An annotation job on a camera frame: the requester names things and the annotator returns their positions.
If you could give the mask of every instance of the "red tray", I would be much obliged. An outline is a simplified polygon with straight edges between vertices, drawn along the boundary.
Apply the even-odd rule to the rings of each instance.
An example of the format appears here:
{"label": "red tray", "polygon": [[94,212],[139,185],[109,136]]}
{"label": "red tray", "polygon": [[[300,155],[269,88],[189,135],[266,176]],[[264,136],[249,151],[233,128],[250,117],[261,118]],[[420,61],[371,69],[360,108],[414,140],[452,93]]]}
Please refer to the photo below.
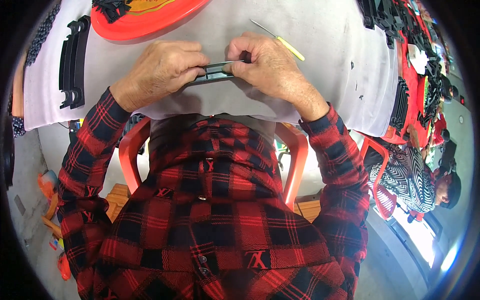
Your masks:
{"label": "red tray", "polygon": [[127,15],[109,24],[105,16],[92,8],[92,26],[105,39],[125,41],[148,35],[183,19],[209,0],[133,0]]}

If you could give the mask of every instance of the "white table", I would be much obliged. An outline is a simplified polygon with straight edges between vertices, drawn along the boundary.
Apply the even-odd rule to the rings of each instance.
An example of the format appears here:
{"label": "white table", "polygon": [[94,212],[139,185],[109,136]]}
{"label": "white table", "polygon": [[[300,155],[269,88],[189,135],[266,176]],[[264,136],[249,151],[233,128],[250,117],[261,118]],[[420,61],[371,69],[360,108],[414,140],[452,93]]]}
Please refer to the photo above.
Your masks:
{"label": "white table", "polygon": [[[85,56],[85,106],[60,110],[64,95],[58,90],[58,70],[61,45],[70,33],[66,25],[89,14],[90,5],[89,0],[63,0],[37,62],[26,69],[27,130],[83,118],[105,89],[128,72],[152,40],[200,41],[202,52],[212,62],[225,61],[232,38],[247,30],[265,33],[249,21],[252,18],[305,56],[305,61],[297,61],[300,69],[334,105],[349,129],[374,136],[386,132],[398,78],[396,51],[388,49],[382,30],[364,28],[356,0],[211,0],[155,36],[127,42],[107,41],[91,28]],[[153,119],[179,113],[223,112],[290,123],[300,118],[290,103],[267,97],[242,80],[188,87],[181,94],[139,111]]]}

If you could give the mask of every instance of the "zebra print top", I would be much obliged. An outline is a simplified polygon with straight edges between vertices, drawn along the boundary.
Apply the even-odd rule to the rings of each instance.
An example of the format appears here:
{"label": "zebra print top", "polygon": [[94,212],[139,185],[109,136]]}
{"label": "zebra print top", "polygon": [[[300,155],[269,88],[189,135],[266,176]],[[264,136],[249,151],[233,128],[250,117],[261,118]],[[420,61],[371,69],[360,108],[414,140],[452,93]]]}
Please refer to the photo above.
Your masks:
{"label": "zebra print top", "polygon": [[[435,208],[435,184],[430,168],[424,164],[417,148],[398,146],[387,148],[390,152],[385,172],[379,184],[392,191],[405,202],[409,210],[427,213]],[[370,180],[375,181],[381,164],[373,166]]]}

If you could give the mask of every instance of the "yellow handle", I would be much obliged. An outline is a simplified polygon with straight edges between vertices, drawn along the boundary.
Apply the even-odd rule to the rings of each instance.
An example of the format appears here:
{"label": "yellow handle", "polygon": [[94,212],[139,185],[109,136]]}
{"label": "yellow handle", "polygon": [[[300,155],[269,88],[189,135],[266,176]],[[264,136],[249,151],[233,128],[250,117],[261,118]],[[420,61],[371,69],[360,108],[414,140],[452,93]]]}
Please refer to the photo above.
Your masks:
{"label": "yellow handle", "polygon": [[296,57],[299,58],[299,60],[301,61],[304,61],[305,60],[305,57],[300,53],[298,52],[298,50],[296,50],[292,45],[290,45],[286,40],[282,39],[281,37],[277,36],[276,37],[280,42],[282,42],[282,44],[285,45],[285,47],[287,47],[288,50],[292,51],[293,54],[295,54]]}

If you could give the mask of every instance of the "red plaid shirt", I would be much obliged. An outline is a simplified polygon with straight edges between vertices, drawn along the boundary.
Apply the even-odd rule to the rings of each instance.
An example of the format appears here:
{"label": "red plaid shirt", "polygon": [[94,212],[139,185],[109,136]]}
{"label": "red plaid shirt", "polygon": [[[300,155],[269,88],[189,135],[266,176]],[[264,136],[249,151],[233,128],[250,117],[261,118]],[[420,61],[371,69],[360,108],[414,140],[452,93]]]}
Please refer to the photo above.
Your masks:
{"label": "red plaid shirt", "polygon": [[323,180],[310,224],[290,211],[273,147],[229,120],[150,155],[117,219],[100,198],[130,114],[107,90],[63,160],[59,219],[83,299],[353,299],[366,255],[367,173],[331,108],[303,123]]}

